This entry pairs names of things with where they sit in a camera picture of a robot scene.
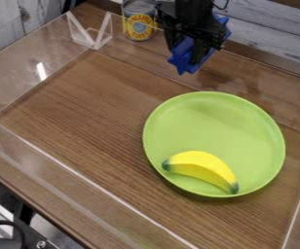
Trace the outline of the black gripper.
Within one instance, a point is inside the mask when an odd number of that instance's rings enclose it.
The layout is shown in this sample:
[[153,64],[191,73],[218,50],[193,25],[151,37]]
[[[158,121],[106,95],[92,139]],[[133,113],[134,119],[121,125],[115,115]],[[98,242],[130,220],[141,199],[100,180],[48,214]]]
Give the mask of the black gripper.
[[[163,26],[169,50],[183,40],[179,32],[189,26],[199,27],[213,13],[213,0],[158,0],[155,3],[157,20]],[[213,38],[194,39],[190,63],[198,64],[211,48]]]

